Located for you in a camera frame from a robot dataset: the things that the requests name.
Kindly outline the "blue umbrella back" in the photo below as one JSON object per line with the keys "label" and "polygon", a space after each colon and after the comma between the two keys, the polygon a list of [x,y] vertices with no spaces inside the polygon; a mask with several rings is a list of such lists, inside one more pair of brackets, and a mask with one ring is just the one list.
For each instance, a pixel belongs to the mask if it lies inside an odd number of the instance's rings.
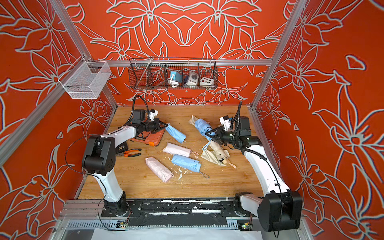
{"label": "blue umbrella back", "polygon": [[210,134],[210,131],[212,131],[212,127],[211,125],[206,122],[205,120],[203,119],[197,119],[195,121],[195,128],[199,131],[199,133],[208,140],[208,143],[205,144],[202,148],[202,150],[206,150],[209,146],[209,144],[211,143],[212,141],[212,134]]}

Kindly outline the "blue umbrella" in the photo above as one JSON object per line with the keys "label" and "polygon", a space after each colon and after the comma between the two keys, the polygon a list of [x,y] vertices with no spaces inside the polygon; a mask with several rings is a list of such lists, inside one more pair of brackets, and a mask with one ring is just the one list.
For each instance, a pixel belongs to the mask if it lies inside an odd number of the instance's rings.
{"label": "blue umbrella", "polygon": [[200,173],[206,179],[209,179],[210,176],[201,172],[201,163],[197,160],[193,160],[191,158],[181,156],[181,155],[173,155],[171,162],[179,167],[185,168],[195,173]]}
{"label": "blue umbrella", "polygon": [[199,131],[199,133],[208,140],[208,143],[205,144],[202,148],[202,150],[206,150],[209,146],[209,144],[211,143],[212,141],[212,134],[210,134],[210,131],[212,131],[212,127],[211,125],[206,122],[205,120],[203,119],[197,119],[195,121],[195,128]]}

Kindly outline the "beige umbrella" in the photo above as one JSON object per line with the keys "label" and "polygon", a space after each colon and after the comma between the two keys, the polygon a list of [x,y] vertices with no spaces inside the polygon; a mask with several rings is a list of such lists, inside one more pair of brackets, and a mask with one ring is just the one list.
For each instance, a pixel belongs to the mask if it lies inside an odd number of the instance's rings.
{"label": "beige umbrella", "polygon": [[198,120],[198,118],[196,116],[192,116],[191,119],[189,120],[189,124],[191,124],[195,127],[197,120]]}
{"label": "beige umbrella", "polygon": [[213,141],[210,142],[210,147],[220,163],[224,164],[225,166],[231,166],[234,169],[237,168],[234,164],[231,163],[228,150],[223,149],[221,145]]}

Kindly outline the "blue umbrella sleeve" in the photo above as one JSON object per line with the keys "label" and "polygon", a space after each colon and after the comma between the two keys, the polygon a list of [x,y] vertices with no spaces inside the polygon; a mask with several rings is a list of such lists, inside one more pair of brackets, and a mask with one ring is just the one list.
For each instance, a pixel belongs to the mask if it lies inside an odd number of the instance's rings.
{"label": "blue umbrella sleeve", "polygon": [[173,137],[177,142],[182,144],[185,139],[186,135],[174,128],[171,124],[168,123],[168,126],[166,127],[166,131]]}

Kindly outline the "blue umbrella front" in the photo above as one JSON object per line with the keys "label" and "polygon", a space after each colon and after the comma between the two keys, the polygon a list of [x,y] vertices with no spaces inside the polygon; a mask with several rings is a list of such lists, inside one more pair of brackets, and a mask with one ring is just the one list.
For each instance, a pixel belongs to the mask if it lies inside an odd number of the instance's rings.
{"label": "blue umbrella front", "polygon": [[181,156],[181,155],[173,155],[171,162],[179,167],[185,168],[195,173],[200,173],[206,179],[209,179],[210,176],[201,172],[201,163],[197,160],[193,160],[191,158]]}

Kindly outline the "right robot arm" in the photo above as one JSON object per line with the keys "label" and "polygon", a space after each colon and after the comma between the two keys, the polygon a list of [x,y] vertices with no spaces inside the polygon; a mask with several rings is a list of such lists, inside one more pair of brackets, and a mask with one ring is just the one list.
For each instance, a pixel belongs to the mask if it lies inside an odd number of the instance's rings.
{"label": "right robot arm", "polygon": [[215,129],[205,125],[203,135],[219,145],[231,145],[239,150],[251,164],[263,190],[263,196],[240,194],[238,206],[255,215],[266,232],[279,233],[300,227],[303,199],[291,191],[268,159],[259,137],[252,135],[250,120],[242,117],[238,106],[234,117],[220,118],[221,125]]}

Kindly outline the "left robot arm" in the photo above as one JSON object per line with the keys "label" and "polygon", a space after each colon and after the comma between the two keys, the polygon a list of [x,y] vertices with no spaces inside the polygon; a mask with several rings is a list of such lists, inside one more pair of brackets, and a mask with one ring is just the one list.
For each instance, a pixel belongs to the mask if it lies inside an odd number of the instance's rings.
{"label": "left robot arm", "polygon": [[158,146],[168,124],[157,115],[158,111],[150,110],[142,96],[135,95],[131,115],[121,127],[106,135],[91,135],[88,140],[82,168],[97,180],[104,195],[104,208],[112,216],[121,217],[129,212],[126,193],[115,175],[116,153],[128,149],[127,141]]}

